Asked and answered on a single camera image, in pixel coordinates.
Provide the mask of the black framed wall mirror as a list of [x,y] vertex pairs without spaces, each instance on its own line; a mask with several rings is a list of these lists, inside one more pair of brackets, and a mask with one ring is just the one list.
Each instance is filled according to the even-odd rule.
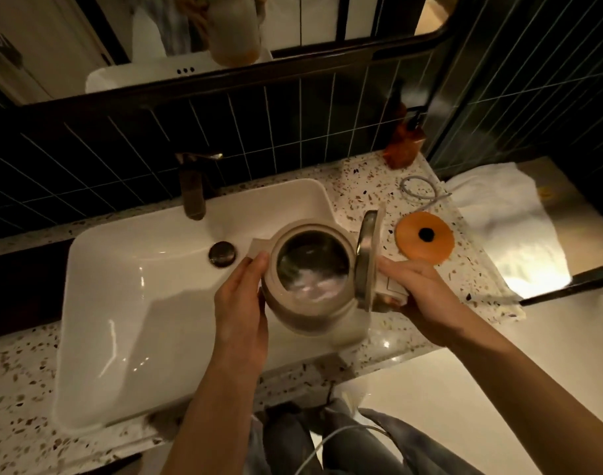
[[0,110],[437,31],[459,0],[0,0]]

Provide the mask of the person's left hand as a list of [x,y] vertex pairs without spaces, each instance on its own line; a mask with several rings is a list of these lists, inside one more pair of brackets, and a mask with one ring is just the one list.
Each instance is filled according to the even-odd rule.
[[261,295],[259,298],[235,298],[234,271],[217,290],[214,296],[214,360],[249,367],[257,373],[262,371],[267,358],[269,334],[266,303]]

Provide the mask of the orange round kettle base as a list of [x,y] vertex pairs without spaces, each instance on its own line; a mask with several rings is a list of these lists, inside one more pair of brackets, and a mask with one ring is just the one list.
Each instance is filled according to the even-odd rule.
[[451,228],[440,217],[419,211],[403,216],[396,224],[395,242],[409,260],[439,265],[447,260],[456,246]]

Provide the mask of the person's right hand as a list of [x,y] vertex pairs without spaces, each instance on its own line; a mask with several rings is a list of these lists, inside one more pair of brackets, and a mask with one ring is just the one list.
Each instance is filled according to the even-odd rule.
[[472,311],[458,299],[432,264],[422,262],[428,265],[427,279],[418,284],[399,284],[409,294],[400,312],[430,342],[450,347],[464,334]]

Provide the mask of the person's grey trousers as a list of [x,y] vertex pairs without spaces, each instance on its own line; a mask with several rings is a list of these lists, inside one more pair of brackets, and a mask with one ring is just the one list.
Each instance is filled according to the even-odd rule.
[[484,475],[423,431],[343,399],[302,408],[288,401],[251,422],[242,475]]

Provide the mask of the metal sink drain stopper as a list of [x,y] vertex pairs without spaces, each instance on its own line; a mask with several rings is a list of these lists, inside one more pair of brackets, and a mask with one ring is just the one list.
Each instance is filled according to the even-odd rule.
[[219,269],[225,269],[233,265],[237,258],[237,249],[226,241],[218,241],[208,250],[208,260],[211,265]]

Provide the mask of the person's right forearm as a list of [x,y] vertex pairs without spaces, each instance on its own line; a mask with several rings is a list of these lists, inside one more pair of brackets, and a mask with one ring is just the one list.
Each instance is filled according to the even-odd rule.
[[475,320],[426,336],[459,359],[542,475],[603,475],[603,422],[504,335]]

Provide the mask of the white ceramic sink basin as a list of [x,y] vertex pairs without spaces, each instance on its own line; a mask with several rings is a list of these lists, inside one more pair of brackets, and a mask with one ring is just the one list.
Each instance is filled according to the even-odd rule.
[[[251,241],[306,218],[355,233],[366,206],[351,207],[303,178],[209,199],[200,221],[179,206],[84,231],[68,254],[53,422],[85,434],[189,398],[213,349],[214,294]],[[225,269],[208,260],[222,240],[238,252]]]

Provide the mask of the person's left forearm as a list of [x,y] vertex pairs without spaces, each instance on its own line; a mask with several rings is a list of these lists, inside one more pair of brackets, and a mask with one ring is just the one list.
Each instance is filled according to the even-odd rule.
[[187,408],[162,475],[241,475],[267,342],[218,344]]

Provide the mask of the beige electric kettle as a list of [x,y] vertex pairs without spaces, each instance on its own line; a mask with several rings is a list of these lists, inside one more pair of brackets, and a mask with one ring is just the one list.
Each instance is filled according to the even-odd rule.
[[269,254],[262,291],[283,326],[300,335],[324,335],[342,348],[367,337],[372,312],[407,304],[407,290],[377,270],[385,214],[384,203],[367,211],[358,233],[307,218],[251,241],[248,256]]

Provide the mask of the amber soap pump bottle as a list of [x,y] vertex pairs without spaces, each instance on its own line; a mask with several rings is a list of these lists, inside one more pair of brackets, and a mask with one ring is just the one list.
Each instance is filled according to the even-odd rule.
[[426,111],[408,108],[400,102],[388,124],[390,136],[383,150],[383,160],[391,170],[408,168],[416,160],[426,141],[424,121]]

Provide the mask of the white towel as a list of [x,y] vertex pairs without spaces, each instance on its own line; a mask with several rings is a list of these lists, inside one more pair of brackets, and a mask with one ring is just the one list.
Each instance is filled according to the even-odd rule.
[[567,287],[572,276],[535,181],[517,164],[483,165],[445,182],[506,285],[522,300]]

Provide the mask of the black metal door bar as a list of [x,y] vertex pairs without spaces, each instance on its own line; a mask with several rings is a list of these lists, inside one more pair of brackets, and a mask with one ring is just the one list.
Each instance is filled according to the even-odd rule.
[[575,275],[572,278],[572,281],[564,288],[532,298],[527,298],[520,301],[519,304],[521,306],[530,306],[533,304],[558,300],[560,298],[565,298],[596,289],[603,289],[603,266]]

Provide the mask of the dark metal faucet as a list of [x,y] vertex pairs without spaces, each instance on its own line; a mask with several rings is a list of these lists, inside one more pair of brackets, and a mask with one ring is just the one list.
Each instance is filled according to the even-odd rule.
[[219,151],[194,153],[179,151],[175,157],[179,163],[179,183],[183,208],[186,216],[194,221],[202,220],[206,215],[205,187],[216,194],[205,173],[207,163],[223,158]]

